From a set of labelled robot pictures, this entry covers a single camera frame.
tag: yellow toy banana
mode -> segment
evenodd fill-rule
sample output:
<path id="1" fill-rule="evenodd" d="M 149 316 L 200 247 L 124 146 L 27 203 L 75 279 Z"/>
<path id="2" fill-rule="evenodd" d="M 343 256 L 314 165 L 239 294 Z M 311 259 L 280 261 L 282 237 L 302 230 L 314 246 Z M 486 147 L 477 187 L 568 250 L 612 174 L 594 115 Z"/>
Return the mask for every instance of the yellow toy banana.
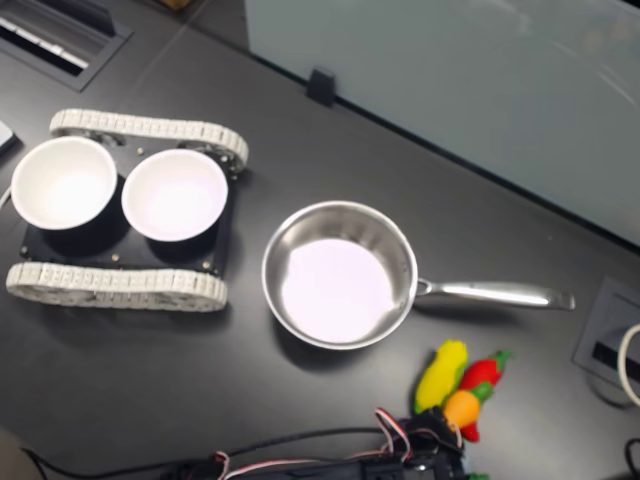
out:
<path id="1" fill-rule="evenodd" d="M 460 340 L 446 340 L 435 360 L 422 375 L 416 389 L 413 409 L 416 414 L 442 405 L 455 390 L 467 366 L 467 346 Z"/>

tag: white bowl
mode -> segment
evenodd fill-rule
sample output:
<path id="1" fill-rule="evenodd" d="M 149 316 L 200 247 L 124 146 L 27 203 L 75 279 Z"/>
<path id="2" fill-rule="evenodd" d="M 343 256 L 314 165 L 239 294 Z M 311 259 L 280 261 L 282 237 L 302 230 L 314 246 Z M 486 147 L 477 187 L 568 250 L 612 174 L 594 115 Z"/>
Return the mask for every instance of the white bowl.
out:
<path id="1" fill-rule="evenodd" d="M 177 242 L 204 232 L 222 214 L 229 187 L 220 166 L 193 150 L 143 160 L 124 184 L 122 208 L 145 237 Z"/>
<path id="2" fill-rule="evenodd" d="M 83 137 L 62 137 L 24 156 L 13 172 L 11 197 L 27 222 L 65 230 L 95 218 L 117 183 L 115 163 L 102 145 Z"/>

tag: black cable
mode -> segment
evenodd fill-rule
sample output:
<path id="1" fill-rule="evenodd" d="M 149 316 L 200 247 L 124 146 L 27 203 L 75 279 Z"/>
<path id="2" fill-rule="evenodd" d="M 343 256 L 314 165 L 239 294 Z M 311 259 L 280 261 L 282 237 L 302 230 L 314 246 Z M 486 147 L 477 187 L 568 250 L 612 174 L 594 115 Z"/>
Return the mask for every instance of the black cable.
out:
<path id="1" fill-rule="evenodd" d="M 296 433 L 293 435 L 287 435 L 284 437 L 273 438 L 270 440 L 264 440 L 262 442 L 254 443 L 253 445 L 249 445 L 248 447 L 239 448 L 237 450 L 233 450 L 228 455 L 230 457 L 243 455 L 245 453 L 253 452 L 255 450 L 259 450 L 261 448 L 267 448 L 275 445 L 282 445 L 283 443 L 290 443 L 299 440 L 305 440 L 308 438 L 317 438 L 317 437 L 325 437 L 329 435 L 343 435 L 348 433 L 377 433 L 381 434 L 379 428 L 376 427 L 348 427 L 348 428 L 334 428 L 329 430 L 316 430 L 311 432 L 302 432 Z M 32 450 L 23 448 L 22 451 L 39 467 L 38 470 L 43 480 L 48 480 L 45 472 L 42 470 L 42 466 L 45 466 L 49 470 L 55 473 L 59 473 L 60 475 L 65 475 L 71 478 L 77 478 L 80 480 L 101 480 L 104 478 L 112 478 L 119 477 L 122 475 L 132 475 L 134 473 L 147 472 L 150 470 L 159 470 L 161 468 L 185 468 L 188 466 L 195 466 L 198 464 L 203 464 L 211 461 L 211 459 L 185 459 L 185 460 L 174 460 L 171 462 L 163 462 L 163 463 L 153 463 L 149 465 L 140 465 L 137 467 L 123 468 L 120 470 L 112 470 L 110 472 L 102 472 L 102 473 L 93 473 L 93 474 L 82 474 L 70 472 L 68 470 L 64 470 L 63 468 L 57 467 L 52 463 L 48 462 L 37 453 Z"/>
<path id="2" fill-rule="evenodd" d="M 631 475 L 633 475 L 634 480 L 640 480 L 640 471 L 636 467 L 636 464 L 633 463 L 633 457 L 631 456 L 631 447 L 635 443 L 640 443 L 640 438 L 632 438 L 625 444 L 624 459 L 627 461 L 627 466 L 629 467 L 629 471 L 631 472 Z"/>
<path id="3" fill-rule="evenodd" d="M 27 454 L 27 457 L 29 457 L 29 460 L 31 460 L 33 465 L 38 469 L 38 473 L 42 477 L 42 480 L 49 480 L 49 477 L 47 476 L 47 472 L 44 471 L 44 469 L 42 468 L 42 465 L 40 465 L 39 460 L 31 455 L 33 452 L 31 451 L 27 452 L 25 449 L 22 449 L 22 451 Z"/>
<path id="4" fill-rule="evenodd" d="M 441 447 L 445 447 L 449 450 L 451 450 L 453 453 L 462 456 L 464 455 L 464 451 L 459 448 L 456 445 L 453 445 L 452 443 L 449 442 L 445 442 L 444 440 L 442 440 L 440 437 L 438 437 L 437 435 L 434 435 L 433 433 L 429 433 L 429 432 L 421 432 L 421 431 L 417 431 L 417 432 L 407 432 L 407 435 L 409 436 L 409 438 L 411 438 L 412 435 L 429 435 L 429 438 L 431 440 L 433 440 L 434 442 L 436 442 L 438 445 L 440 445 Z"/>
<path id="5" fill-rule="evenodd" d="M 22 451 L 29 457 L 31 458 L 31 460 L 38 464 L 40 467 L 44 466 L 46 468 L 48 468 L 49 470 L 51 470 L 52 472 L 55 473 L 59 473 L 60 475 L 65 475 L 67 477 L 71 477 L 71 478 L 78 478 L 81 480 L 100 480 L 103 478 L 111 478 L 111 477 L 119 477 L 122 475 L 133 475 L 134 473 L 141 473 L 141 472 L 147 472 L 149 470 L 159 470 L 161 468 L 176 468 L 176 467 L 185 467 L 188 465 L 194 465 L 194 464 L 198 464 L 198 463 L 203 463 L 206 460 L 202 460 L 202 459 L 186 459 L 186 460 L 175 460 L 172 462 L 162 462 L 162 463 L 152 463 L 149 465 L 140 465 L 138 467 L 131 467 L 131 468 L 123 468 L 120 470 L 112 470 L 110 472 L 102 472 L 102 473 L 92 473 L 92 474 L 84 474 L 84 473 L 75 473 L 75 472 L 70 472 L 68 470 L 65 470 L 63 468 L 57 467 L 56 465 L 48 462 L 47 460 L 45 460 L 44 458 L 42 458 L 40 455 L 38 455 L 37 453 L 35 453 L 32 450 L 23 448 Z M 42 468 L 39 468 L 40 470 L 40 475 L 42 476 L 43 480 L 48 480 L 46 474 L 44 474 L 44 472 L 42 471 Z"/>
<path id="6" fill-rule="evenodd" d="M 327 437 L 330 435 L 344 435 L 348 433 L 378 433 L 382 434 L 382 431 L 378 427 L 347 427 L 347 428 L 333 428 L 330 430 L 316 430 L 312 432 L 294 433 L 293 435 L 286 435 L 284 437 L 273 438 L 270 440 L 264 440 L 262 442 L 254 443 L 248 447 L 232 450 L 228 453 L 230 457 L 237 455 L 244 455 L 245 453 L 260 450 L 262 448 L 273 447 L 275 445 L 282 445 L 283 443 L 297 442 L 299 440 L 306 440 L 308 438 Z"/>

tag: orange toy carrot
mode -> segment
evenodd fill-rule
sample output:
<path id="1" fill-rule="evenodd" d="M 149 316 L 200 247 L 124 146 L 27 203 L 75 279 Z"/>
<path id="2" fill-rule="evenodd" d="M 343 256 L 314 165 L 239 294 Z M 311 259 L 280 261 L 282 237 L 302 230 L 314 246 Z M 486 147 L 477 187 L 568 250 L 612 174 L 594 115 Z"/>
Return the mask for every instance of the orange toy carrot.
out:
<path id="1" fill-rule="evenodd" d="M 483 382 L 471 390 L 456 390 L 444 404 L 444 416 L 450 425 L 464 428 L 480 416 L 482 404 L 493 393 L 489 382 Z"/>

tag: pan handle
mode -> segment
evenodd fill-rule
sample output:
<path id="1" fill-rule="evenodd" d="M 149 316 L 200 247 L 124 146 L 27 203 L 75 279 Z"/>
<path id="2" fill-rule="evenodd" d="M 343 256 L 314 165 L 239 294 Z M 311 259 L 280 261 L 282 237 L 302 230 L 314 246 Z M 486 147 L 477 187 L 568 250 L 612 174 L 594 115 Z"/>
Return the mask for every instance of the pan handle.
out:
<path id="1" fill-rule="evenodd" d="M 576 307 L 573 295 L 551 288 L 511 282 L 458 282 L 433 283 L 418 279 L 416 298 L 458 297 L 501 303 L 516 307 L 573 310 Z"/>

